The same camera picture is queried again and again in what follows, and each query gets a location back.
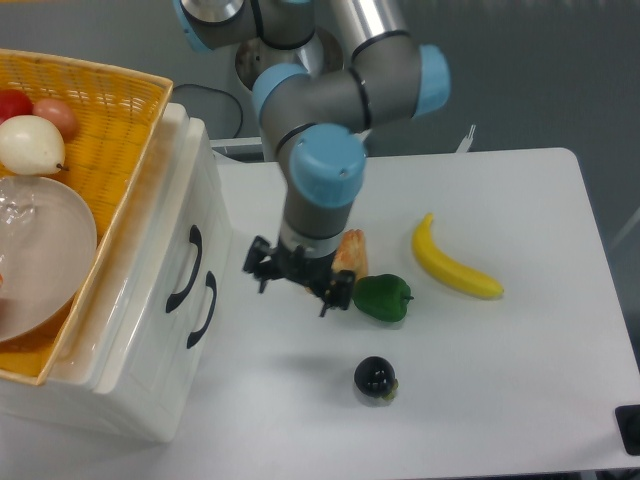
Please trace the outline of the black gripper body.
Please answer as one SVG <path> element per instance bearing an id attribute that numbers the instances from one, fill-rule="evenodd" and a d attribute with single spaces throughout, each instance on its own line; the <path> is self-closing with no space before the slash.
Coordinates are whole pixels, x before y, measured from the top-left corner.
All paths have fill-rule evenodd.
<path id="1" fill-rule="evenodd" d="M 335 253 L 312 258 L 301 246 L 289 250 L 278 242 L 270 253 L 272 280 L 288 280 L 309 289 L 316 296 L 324 296 L 330 286 Z"/>

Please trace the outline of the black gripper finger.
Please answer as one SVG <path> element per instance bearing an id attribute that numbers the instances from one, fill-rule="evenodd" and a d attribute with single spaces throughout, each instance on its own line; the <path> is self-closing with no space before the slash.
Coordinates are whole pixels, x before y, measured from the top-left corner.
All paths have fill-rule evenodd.
<path id="1" fill-rule="evenodd" d="M 278 264 L 274 255 L 277 249 L 262 236 L 256 236 L 247 252 L 243 271 L 259 283 L 258 293 L 263 294 L 270 281 L 278 279 Z"/>
<path id="2" fill-rule="evenodd" d="M 331 309 L 347 310 L 351 302 L 355 283 L 356 274 L 354 271 L 332 271 L 320 296 L 322 300 L 320 317 L 323 318 L 327 311 Z"/>

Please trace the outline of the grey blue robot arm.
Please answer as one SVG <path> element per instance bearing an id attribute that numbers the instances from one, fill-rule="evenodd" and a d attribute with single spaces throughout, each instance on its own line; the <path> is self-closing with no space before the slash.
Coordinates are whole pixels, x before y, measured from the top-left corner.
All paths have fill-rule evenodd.
<path id="1" fill-rule="evenodd" d="M 331 3 L 349 64 L 315 75 L 298 60 L 267 67 L 252 87 L 266 156 L 287 192 L 276 244 L 252 242 L 245 272 L 261 285 L 285 279 L 308 288 L 325 309 L 347 309 L 355 285 L 332 263 L 363 185 L 360 134 L 440 109 L 451 91 L 441 50 L 410 35 L 393 1 Z"/>

